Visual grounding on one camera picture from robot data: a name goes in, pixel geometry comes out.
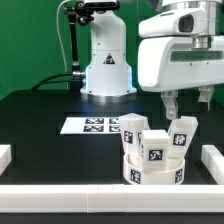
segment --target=white border strip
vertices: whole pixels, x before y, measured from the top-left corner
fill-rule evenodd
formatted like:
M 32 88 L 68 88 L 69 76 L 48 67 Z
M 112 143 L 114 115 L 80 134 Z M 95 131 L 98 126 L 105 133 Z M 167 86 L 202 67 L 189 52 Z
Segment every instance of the white border strip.
M 216 183 L 224 184 L 224 157 L 214 145 L 203 145 L 201 160 Z
M 224 212 L 219 185 L 4 185 L 0 212 Z

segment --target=white foam block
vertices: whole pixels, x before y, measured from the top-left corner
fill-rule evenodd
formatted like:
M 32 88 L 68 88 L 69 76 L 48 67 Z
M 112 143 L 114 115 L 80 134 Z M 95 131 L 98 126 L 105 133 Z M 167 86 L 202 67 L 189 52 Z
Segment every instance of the white foam block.
M 0 186 L 0 212 L 86 213 L 88 191 L 88 186 Z
M 140 168 L 144 172 L 166 168 L 170 137 L 165 130 L 143 130 Z
M 217 184 L 224 185 L 224 157 L 214 145 L 203 145 L 201 160 Z
M 191 144 L 198 121 L 195 117 L 182 116 L 173 120 L 168 130 L 170 136 L 170 148 L 168 157 L 183 158 Z
M 221 186 L 125 186 L 125 212 L 223 212 Z
M 87 212 L 124 212 L 123 185 L 99 185 L 89 191 Z
M 119 117 L 121 138 L 124 152 L 140 158 L 141 133 L 149 129 L 147 117 L 138 114 L 127 114 Z
M 11 161 L 11 146 L 0 145 L 0 175 L 4 172 Z
M 95 201 L 99 196 L 98 188 L 102 188 L 103 200 L 92 204 L 92 197 Z M 124 212 L 224 212 L 224 188 L 219 185 L 124 185 L 118 188 L 120 190 L 110 185 L 2 185 L 0 212 L 112 212 L 118 210 L 113 210 L 118 204 L 115 199 L 122 202 L 118 208 Z

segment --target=cable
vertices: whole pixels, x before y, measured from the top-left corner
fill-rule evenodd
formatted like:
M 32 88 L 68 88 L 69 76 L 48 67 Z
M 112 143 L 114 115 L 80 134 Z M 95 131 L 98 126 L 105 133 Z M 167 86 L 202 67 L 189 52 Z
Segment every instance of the cable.
M 72 76 L 72 73 L 57 74 L 57 75 L 50 76 L 48 78 L 43 79 L 35 86 L 33 86 L 32 90 L 37 90 L 43 83 L 47 83 L 49 80 L 60 78 L 60 77 L 68 77 L 68 76 Z
M 58 6 L 57 16 L 56 16 L 57 34 L 58 34 L 58 38 L 59 38 L 59 42 L 60 42 L 60 46 L 61 46 L 61 52 L 62 52 L 62 57 L 63 57 L 63 61 L 64 61 L 65 72 L 68 72 L 68 64 L 67 64 L 67 58 L 66 58 L 66 55 L 65 55 L 65 49 L 64 49 L 64 45 L 63 45 L 63 41 L 62 41 L 62 37 L 61 37 L 60 26 L 59 26 L 59 13 L 60 13 L 61 7 L 65 3 L 73 2 L 73 1 L 75 1 L 75 0 L 64 0 L 63 2 L 61 2 L 61 4 Z
M 62 80 L 62 81 L 52 81 L 52 82 L 42 82 L 42 83 L 39 83 L 38 85 L 34 86 L 32 88 L 32 90 L 37 90 L 40 86 L 42 85 L 46 85 L 46 84 L 54 84 L 54 83 L 71 83 L 71 82 L 75 82 L 75 80 Z

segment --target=stacked cubes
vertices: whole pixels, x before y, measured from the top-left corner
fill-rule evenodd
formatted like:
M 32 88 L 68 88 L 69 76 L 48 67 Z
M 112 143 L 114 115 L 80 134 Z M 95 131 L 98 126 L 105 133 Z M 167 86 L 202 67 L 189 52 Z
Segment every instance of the stacked cubes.
M 194 117 L 173 120 L 168 133 L 150 130 L 146 117 L 119 117 L 124 148 L 125 179 L 131 184 L 181 184 L 184 156 L 196 131 Z

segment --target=black symbol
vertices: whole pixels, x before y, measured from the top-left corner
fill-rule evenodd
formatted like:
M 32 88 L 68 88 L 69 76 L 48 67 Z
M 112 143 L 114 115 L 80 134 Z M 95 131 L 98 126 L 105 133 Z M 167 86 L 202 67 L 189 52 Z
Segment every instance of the black symbol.
M 138 133 L 138 143 L 139 143 L 139 145 L 142 144 L 142 132 Z
M 120 132 L 120 126 L 118 125 L 110 125 L 109 126 L 109 132 Z
M 141 183 L 141 173 L 135 170 L 131 170 L 131 181 L 140 184 Z
M 149 161 L 159 161 L 163 160 L 163 150 L 156 149 L 156 150 L 149 150 Z
M 175 184 L 180 182 L 181 180 L 183 179 L 183 170 L 179 170 L 176 172 L 176 175 L 175 175 Z
M 86 124 L 104 124 L 103 118 L 87 118 Z
M 144 146 L 143 145 L 141 147 L 141 157 L 142 157 L 142 159 L 144 158 Z
M 174 134 L 173 145 L 186 146 L 187 135 L 185 134 Z
M 119 119 L 118 118 L 110 118 L 109 124 L 119 124 Z
M 86 125 L 84 126 L 84 130 L 83 132 L 103 132 L 104 131 L 104 127 L 103 126 L 93 126 L 93 125 Z
M 114 65 L 114 59 L 112 58 L 111 54 L 108 54 L 107 58 L 104 61 L 104 64 L 108 64 L 108 65 Z
M 124 141 L 129 144 L 133 144 L 133 133 L 124 131 Z

